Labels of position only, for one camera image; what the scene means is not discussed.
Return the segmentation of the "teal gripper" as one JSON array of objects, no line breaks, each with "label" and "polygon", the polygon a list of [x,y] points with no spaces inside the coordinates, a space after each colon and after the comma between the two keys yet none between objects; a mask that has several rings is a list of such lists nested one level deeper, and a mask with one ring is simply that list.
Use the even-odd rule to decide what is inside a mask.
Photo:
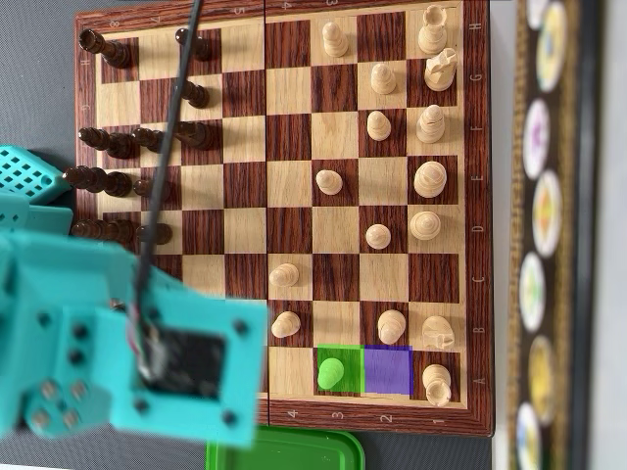
[{"label": "teal gripper", "polygon": [[142,429],[131,316],[135,258],[116,245],[1,237],[1,431]]}]

